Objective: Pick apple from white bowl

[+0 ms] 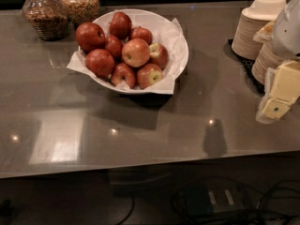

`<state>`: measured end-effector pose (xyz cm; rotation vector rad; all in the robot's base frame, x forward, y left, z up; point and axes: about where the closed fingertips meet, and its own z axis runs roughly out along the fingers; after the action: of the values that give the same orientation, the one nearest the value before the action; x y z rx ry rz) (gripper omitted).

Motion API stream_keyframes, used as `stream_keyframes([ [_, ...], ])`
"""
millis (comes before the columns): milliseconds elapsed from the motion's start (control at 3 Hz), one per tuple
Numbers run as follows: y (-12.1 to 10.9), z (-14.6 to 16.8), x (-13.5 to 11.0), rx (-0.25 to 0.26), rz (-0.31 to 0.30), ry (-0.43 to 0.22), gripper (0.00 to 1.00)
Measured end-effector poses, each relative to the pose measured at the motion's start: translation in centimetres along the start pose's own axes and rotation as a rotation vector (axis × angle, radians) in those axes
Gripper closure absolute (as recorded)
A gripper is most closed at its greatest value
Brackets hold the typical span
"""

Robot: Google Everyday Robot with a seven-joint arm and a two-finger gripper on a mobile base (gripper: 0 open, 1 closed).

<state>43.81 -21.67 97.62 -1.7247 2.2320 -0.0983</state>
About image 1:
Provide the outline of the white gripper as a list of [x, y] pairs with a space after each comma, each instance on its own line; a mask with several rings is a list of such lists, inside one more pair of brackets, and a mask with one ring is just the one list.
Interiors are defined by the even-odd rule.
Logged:
[[[300, 0], [290, 0], [276, 21], [262, 27], [253, 37], [260, 43], [272, 40], [273, 53], [286, 60], [300, 59]], [[300, 98], [300, 62], [284, 61], [267, 69], [264, 96], [256, 120], [262, 124], [279, 121]]]

